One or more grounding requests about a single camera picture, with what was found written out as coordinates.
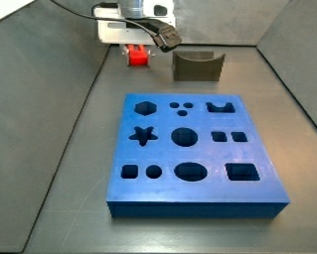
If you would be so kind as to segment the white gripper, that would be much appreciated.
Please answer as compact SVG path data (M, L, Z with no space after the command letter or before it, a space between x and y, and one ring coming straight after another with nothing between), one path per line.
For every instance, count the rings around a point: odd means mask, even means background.
M157 47L149 34L136 25L120 22L120 19L134 21L152 31L152 25L161 21L176 25L175 0L113 0L102 2L93 8L92 14L98 18L97 31L106 44L121 44L121 53L129 56L128 44L148 46L149 58L157 57Z

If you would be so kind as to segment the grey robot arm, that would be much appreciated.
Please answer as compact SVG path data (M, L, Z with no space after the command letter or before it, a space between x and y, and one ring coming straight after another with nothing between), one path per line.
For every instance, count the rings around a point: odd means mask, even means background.
M93 8L97 34L106 44L156 46L164 53L183 43L175 0L114 0Z

